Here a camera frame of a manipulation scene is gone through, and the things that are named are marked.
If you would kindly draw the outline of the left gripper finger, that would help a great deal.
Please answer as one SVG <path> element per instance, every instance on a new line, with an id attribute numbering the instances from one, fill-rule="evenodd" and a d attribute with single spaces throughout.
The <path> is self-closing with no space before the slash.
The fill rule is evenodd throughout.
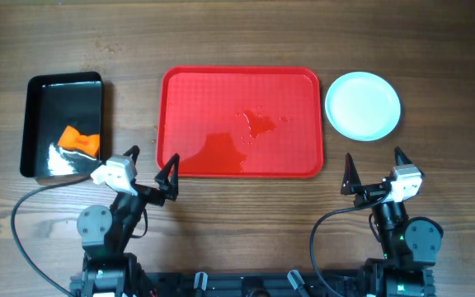
<path id="1" fill-rule="evenodd" d="M 154 181 L 164 194 L 179 193 L 179 164 L 180 156 L 175 153 L 161 171 L 155 176 Z"/>
<path id="2" fill-rule="evenodd" d="M 123 155 L 126 157 L 130 157 L 133 161 L 133 164 L 136 164 L 139 153 L 140 153 L 139 146 L 134 145 L 131 148 L 129 148 L 126 152 L 124 152 Z"/>

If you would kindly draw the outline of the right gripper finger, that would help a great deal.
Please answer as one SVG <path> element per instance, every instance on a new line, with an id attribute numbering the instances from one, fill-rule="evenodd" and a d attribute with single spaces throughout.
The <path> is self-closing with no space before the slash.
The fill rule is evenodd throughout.
<path id="1" fill-rule="evenodd" d="M 356 171 L 353 158 L 346 154 L 345 171 L 342 180 L 341 194 L 354 195 L 362 192 L 362 184 L 358 172 Z"/>
<path id="2" fill-rule="evenodd" d="M 394 157 L 397 166 L 412 164 L 412 161 L 407 157 L 407 155 L 401 150 L 399 146 L 394 149 Z"/>

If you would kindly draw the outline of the orange sponge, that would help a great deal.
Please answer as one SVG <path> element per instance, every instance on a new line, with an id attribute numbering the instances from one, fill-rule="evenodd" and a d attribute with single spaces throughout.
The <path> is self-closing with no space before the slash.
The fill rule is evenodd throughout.
<path id="1" fill-rule="evenodd" d="M 59 138 L 58 146 L 69 151 L 78 151 L 96 158 L 100 149 L 100 135 L 84 135 L 68 125 Z"/>

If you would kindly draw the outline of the light blue plate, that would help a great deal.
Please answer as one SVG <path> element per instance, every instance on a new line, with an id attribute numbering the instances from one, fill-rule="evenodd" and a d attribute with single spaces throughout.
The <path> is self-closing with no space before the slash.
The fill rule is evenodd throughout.
<path id="1" fill-rule="evenodd" d="M 385 79 L 373 73 L 351 72 L 328 88 L 324 111 L 338 133 L 370 142 L 395 130 L 402 107 L 397 92 Z"/>

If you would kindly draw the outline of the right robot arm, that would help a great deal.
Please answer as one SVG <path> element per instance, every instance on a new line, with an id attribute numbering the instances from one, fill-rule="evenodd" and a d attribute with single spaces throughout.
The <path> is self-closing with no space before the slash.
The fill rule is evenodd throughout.
<path id="1" fill-rule="evenodd" d="M 368 259 L 356 281 L 358 296 L 435 296 L 436 263 L 444 230 L 434 220 L 408 216 L 405 202 L 418 195 L 424 173 L 399 148 L 396 166 L 380 183 L 364 185 L 350 154 L 346 155 L 341 194 L 353 195 L 354 206 L 371 208 L 372 232 L 382 259 Z"/>

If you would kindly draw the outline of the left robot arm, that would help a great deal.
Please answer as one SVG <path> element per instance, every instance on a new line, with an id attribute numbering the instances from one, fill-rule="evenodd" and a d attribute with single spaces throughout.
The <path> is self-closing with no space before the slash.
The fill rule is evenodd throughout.
<path id="1" fill-rule="evenodd" d="M 137 238 L 135 227 L 146 221 L 147 205 L 164 205 L 179 192 L 180 156 L 176 153 L 155 176 L 157 187 L 136 182 L 135 163 L 139 147 L 122 155 L 113 155 L 91 173 L 97 185 L 105 184 L 116 193 L 112 204 L 92 205 L 78 217 L 84 258 L 82 275 L 71 279 L 71 293 L 92 296 L 156 296 L 158 289 L 150 281 L 133 253 L 125 251 Z"/>

